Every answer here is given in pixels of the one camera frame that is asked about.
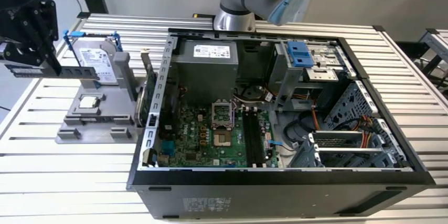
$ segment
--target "sticker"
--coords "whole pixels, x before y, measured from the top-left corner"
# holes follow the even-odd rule
[[[273,97],[272,93],[268,92],[268,94],[265,95],[264,99],[265,99],[268,102],[270,102],[270,101],[272,101],[272,97]]]
[[[98,75],[100,83],[114,84],[117,83],[113,69],[110,66],[110,60],[106,52],[102,49],[80,48],[81,66],[93,67],[94,72]]]
[[[228,212],[232,198],[182,198],[185,212]]]
[[[230,59],[230,47],[196,45],[193,57]]]

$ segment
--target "blue tab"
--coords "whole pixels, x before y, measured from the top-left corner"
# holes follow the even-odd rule
[[[85,33],[82,31],[72,31],[69,35],[74,38],[80,38],[85,36]]]
[[[286,50],[293,60],[292,65],[296,68],[310,68],[314,65],[313,58],[309,54],[306,44],[304,42],[288,41]]]
[[[114,38],[114,43],[116,43],[118,52],[122,52],[121,39],[120,39],[121,37],[120,37],[120,35],[117,34],[117,31],[113,32],[112,36],[113,36],[113,38]]]
[[[282,145],[282,143],[280,141],[273,141],[273,140],[268,140],[269,144],[274,144],[274,145]]]

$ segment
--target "slotted aluminum worktable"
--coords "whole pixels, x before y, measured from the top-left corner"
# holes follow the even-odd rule
[[[121,35],[130,67],[144,74],[138,52],[160,65],[166,29],[210,29],[210,19],[92,15],[73,30]],[[289,223],[346,221],[366,224],[448,223],[448,109],[389,36],[370,26],[257,22],[257,32],[345,37],[401,130],[436,180],[429,189],[368,218],[190,220],[200,223]],[[58,47],[62,65],[73,55]],[[0,125],[0,223],[149,223],[136,193],[125,191],[133,144],[57,145],[60,123],[77,91],[77,80],[37,80]]]

